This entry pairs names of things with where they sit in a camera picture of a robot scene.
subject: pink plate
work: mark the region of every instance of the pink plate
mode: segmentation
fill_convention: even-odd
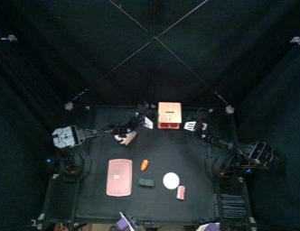
[[[109,161],[106,176],[106,194],[125,197],[131,194],[131,160],[115,159]]]

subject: white plate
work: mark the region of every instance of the white plate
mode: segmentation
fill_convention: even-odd
[[[167,189],[177,189],[179,186],[179,177],[174,172],[169,172],[163,177],[163,184]]]

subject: black backdrop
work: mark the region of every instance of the black backdrop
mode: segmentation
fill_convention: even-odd
[[[240,139],[268,141],[286,163],[278,180],[253,180],[256,217],[300,227],[300,0],[3,0],[8,34],[19,41],[0,41],[0,226],[40,213],[50,133],[89,88],[75,105],[224,106],[217,92]]]

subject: cable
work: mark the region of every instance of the cable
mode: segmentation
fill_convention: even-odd
[[[193,138],[194,138],[194,142],[195,142],[195,144],[198,145],[198,146],[201,146],[201,147],[205,147],[205,148],[209,148],[211,145],[209,144],[209,145],[202,145],[201,144],[201,140],[199,139],[197,139],[197,135],[195,135],[195,131],[194,131],[194,133],[193,133]]]
[[[95,81],[95,83],[93,84],[91,88],[99,83],[99,81],[150,44],[146,43],[145,46],[142,46],[117,66],[114,69],[111,69],[102,77],[99,80]],[[70,101],[68,103],[72,103],[90,89],[85,89]]]
[[[121,8],[121,6],[118,6],[111,0],[109,0],[109,2],[131,18],[131,20],[143,28],[143,30],[146,32],[149,32],[145,27],[137,22],[137,20],[126,13],[126,11]]]
[[[154,36],[155,40],[161,43],[161,45],[167,49],[167,51],[171,53],[171,55],[175,57],[175,59],[182,63],[182,65],[186,67],[186,69],[189,71],[191,71],[191,73],[194,74],[194,76],[197,77],[197,79],[201,81],[199,76],[195,74],[195,72],[193,71],[193,69],[186,65],[186,63],[182,61],[182,59],[175,55],[175,53],[171,51],[171,49],[166,46],[166,44]],[[214,94],[217,95],[217,97],[221,99],[221,101],[225,103],[226,106],[229,106],[230,104],[228,103],[228,101],[224,99],[224,97],[219,95],[219,93],[215,91],[215,89],[213,89],[206,82],[203,81],[203,84],[206,86],[206,88],[209,90],[211,90],[214,92]]]
[[[207,0],[205,0],[158,36],[157,38],[163,35],[205,3]]]

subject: purple object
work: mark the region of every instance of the purple object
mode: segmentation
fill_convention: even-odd
[[[121,221],[117,223],[117,225],[121,231],[130,231],[130,226],[129,226],[126,218],[122,218]]]
[[[217,224],[210,223],[210,224],[206,226],[205,231],[219,231]]]

